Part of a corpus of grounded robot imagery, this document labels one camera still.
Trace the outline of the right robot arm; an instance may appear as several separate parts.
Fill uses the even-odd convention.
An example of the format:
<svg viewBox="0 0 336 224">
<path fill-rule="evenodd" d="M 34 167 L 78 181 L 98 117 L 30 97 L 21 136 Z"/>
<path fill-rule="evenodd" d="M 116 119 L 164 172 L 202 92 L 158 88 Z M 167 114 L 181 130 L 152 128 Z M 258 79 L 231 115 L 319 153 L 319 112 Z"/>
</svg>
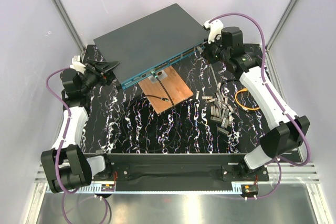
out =
<svg viewBox="0 0 336 224">
<path fill-rule="evenodd" d="M 306 116 L 298 116 L 279 95 L 262 68 L 262 60 L 247 52 L 243 33 L 238 27 L 224 27 L 216 20 L 204 25 L 209 32 L 204 56 L 210 62 L 222 61 L 239 82 L 251 93 L 266 118 L 269 132 L 259 145 L 238 165 L 239 176 L 250 180 L 257 169 L 301 146 L 310 126 Z"/>
</svg>

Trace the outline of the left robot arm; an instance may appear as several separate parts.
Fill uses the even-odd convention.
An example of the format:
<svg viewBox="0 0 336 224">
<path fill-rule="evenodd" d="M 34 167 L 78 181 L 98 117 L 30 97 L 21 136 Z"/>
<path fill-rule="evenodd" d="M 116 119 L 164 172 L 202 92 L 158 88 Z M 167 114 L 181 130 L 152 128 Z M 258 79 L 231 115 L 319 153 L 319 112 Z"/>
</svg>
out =
<svg viewBox="0 0 336 224">
<path fill-rule="evenodd" d="M 63 90 L 61 95 L 51 93 L 63 105 L 63 122 L 55 143 L 40 157 L 52 193 L 73 194 L 89 186 L 96 175 L 103 180 L 113 175 L 107 155 L 85 157 L 80 142 L 90 113 L 90 91 L 97 85 L 109 86 L 118 65 L 118 61 L 72 60 L 68 68 L 57 71 Z"/>
</svg>

